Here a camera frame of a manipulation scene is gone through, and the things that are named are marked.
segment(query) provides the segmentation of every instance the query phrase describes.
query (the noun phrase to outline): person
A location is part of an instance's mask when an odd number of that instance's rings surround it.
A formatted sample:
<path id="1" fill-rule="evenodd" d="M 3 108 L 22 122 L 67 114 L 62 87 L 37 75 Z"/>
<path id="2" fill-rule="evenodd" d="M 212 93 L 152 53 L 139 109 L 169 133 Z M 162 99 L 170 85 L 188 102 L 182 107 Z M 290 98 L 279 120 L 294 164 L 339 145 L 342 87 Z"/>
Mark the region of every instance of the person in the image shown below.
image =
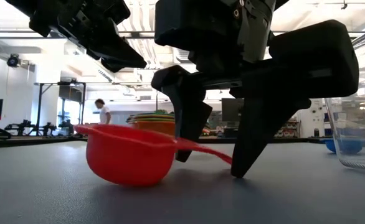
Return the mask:
<path id="1" fill-rule="evenodd" d="M 110 124 L 110 110 L 105 106 L 105 102 L 102 99 L 95 100 L 95 106 L 101 110 L 100 112 L 100 124 Z"/>

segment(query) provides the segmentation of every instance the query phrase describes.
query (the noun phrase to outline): ceiling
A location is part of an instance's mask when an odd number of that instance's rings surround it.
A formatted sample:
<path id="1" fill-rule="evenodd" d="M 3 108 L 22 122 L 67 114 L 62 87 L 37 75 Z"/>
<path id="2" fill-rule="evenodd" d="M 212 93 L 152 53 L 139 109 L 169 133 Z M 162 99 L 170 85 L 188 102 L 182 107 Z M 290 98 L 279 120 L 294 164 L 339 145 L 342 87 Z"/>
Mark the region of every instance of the ceiling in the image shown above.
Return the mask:
<path id="1" fill-rule="evenodd" d="M 129 36 L 131 32 L 154 31 L 154 6 L 157 0 L 125 0 L 131 11 L 129 19 L 118 25 L 121 36 Z M 272 30 L 288 32 L 306 27 L 328 19 L 336 19 L 346 25 L 350 32 L 365 32 L 365 0 L 290 0 L 273 16 Z M 13 8 L 6 1 L 0 0 L 0 32 L 27 31 L 29 18 Z M 186 57 L 186 52 L 171 47 L 156 45 L 153 39 L 128 39 L 129 44 L 148 62 L 151 68 L 167 67 L 179 63 L 176 57 Z M 132 68 L 112 74 L 100 63 L 84 55 L 84 49 L 64 39 L 0 39 L 0 57 L 8 57 L 18 52 L 24 59 L 32 63 L 40 63 L 52 58 L 61 58 L 64 63 L 63 76 L 77 77 L 83 82 L 105 82 L 101 72 L 108 74 L 116 82 L 150 82 L 154 70 L 137 70 Z M 356 51 L 359 63 L 365 68 L 365 48 Z M 189 71 L 195 71 L 192 65 L 183 65 Z M 113 86 L 91 86 L 88 90 L 112 90 Z"/>

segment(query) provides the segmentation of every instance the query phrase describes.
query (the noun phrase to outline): table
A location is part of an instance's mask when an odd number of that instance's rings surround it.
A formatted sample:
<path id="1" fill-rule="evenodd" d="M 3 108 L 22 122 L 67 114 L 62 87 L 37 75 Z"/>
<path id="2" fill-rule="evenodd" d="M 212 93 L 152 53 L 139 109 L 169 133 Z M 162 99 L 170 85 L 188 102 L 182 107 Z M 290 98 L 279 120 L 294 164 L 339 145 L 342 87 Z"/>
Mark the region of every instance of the table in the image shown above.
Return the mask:
<path id="1" fill-rule="evenodd" d="M 0 224 L 365 223 L 365 171 L 321 144 L 271 144 L 245 179 L 194 153 L 146 189 L 94 175 L 85 144 L 0 148 Z"/>

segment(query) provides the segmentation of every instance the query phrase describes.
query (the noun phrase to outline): red plastic scoop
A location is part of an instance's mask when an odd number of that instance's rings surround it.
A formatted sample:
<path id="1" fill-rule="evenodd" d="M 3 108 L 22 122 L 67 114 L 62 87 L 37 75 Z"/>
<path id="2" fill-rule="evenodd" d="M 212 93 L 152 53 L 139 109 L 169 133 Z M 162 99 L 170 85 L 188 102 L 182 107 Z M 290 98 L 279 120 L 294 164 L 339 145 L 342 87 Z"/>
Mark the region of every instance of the red plastic scoop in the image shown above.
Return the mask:
<path id="1" fill-rule="evenodd" d="M 120 185 L 157 184 L 169 172 L 177 150 L 216 155 L 227 163 L 232 158 L 186 139 L 119 125 L 77 125 L 88 135 L 87 162 L 101 178 Z"/>

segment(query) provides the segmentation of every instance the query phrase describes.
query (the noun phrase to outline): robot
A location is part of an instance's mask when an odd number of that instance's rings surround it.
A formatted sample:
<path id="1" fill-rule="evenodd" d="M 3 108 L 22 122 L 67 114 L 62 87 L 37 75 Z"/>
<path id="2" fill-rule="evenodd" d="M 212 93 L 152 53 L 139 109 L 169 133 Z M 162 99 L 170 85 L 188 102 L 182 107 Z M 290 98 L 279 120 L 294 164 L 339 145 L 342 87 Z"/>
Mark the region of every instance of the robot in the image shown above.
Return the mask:
<path id="1" fill-rule="evenodd" d="M 123 0 L 6 1 L 30 17 L 32 30 L 66 36 L 113 72 L 146 65 L 115 30 L 115 24 L 130 16 Z M 198 140 L 212 111 L 203 102 L 206 90 L 229 88 L 232 96 L 244 99 L 231 168 L 238 178 L 297 110 L 310 107 L 310 98 L 343 97 L 358 89 L 358 61 L 342 23 L 325 21 L 273 35 L 273 12 L 286 2 L 156 3 L 155 42 L 189 51 L 198 72 L 174 65 L 157 71 L 151 85 L 173 103 L 176 137 L 192 141 Z M 264 60 L 266 47 L 272 58 Z M 297 88 L 283 89 L 286 85 Z M 185 162 L 190 154 L 178 152 L 176 159 Z"/>

